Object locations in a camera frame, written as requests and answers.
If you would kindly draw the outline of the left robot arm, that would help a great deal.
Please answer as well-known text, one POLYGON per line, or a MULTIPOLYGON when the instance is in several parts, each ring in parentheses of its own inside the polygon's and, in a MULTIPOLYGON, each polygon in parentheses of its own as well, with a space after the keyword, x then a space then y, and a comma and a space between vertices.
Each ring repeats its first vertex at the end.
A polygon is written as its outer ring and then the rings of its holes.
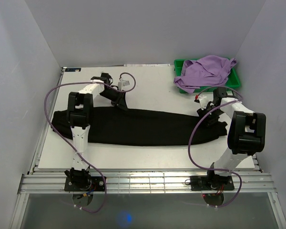
POLYGON ((97 96, 111 100, 113 106, 127 109, 123 88, 130 85, 128 80, 119 77, 117 85, 112 86, 113 79, 108 73, 100 77, 92 77, 87 86, 78 92, 69 93, 67 105, 67 121, 71 126, 72 145, 75 147, 73 163, 70 170, 65 171, 70 183, 80 190, 88 190, 92 179, 88 171, 89 165, 83 161, 87 154, 88 134, 92 125, 93 100, 97 96))

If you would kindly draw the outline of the black trousers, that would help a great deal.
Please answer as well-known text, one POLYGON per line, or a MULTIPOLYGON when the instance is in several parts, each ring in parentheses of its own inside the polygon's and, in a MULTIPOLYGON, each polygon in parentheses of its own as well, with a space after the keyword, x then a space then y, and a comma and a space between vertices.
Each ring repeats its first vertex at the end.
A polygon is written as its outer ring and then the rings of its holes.
POLYGON ((88 141, 123 146, 186 146, 211 142, 227 135, 227 123, 210 127, 200 124, 199 117, 160 111, 115 107, 96 107, 88 141))

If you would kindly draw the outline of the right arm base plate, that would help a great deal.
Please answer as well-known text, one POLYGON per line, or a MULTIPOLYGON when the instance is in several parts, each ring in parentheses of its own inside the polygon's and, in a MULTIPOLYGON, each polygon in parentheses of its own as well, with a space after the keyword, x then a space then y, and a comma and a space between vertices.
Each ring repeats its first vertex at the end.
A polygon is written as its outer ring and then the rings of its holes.
POLYGON ((190 186, 192 191, 232 191, 235 189, 231 176, 190 176, 184 184, 190 186))

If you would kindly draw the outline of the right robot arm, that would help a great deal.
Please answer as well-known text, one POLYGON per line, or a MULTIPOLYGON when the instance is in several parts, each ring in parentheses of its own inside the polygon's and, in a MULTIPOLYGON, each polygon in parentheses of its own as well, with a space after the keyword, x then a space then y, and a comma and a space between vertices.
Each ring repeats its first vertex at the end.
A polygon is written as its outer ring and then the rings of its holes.
POLYGON ((264 149, 266 115, 246 108, 241 97, 235 91, 228 93, 227 87, 214 89, 212 101, 198 94, 195 102, 200 105, 197 113, 203 118, 202 125, 213 126, 221 114, 228 115, 231 124, 227 149, 211 164, 205 176, 190 178, 192 190, 233 190, 232 172, 243 160, 264 149))

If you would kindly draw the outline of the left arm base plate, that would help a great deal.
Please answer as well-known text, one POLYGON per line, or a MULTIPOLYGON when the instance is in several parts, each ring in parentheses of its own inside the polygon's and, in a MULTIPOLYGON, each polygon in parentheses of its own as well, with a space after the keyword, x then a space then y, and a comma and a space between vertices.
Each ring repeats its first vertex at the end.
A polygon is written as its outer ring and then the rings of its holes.
POLYGON ((90 177, 84 181, 74 181, 67 177, 63 190, 67 192, 105 191, 105 186, 102 177, 90 177))

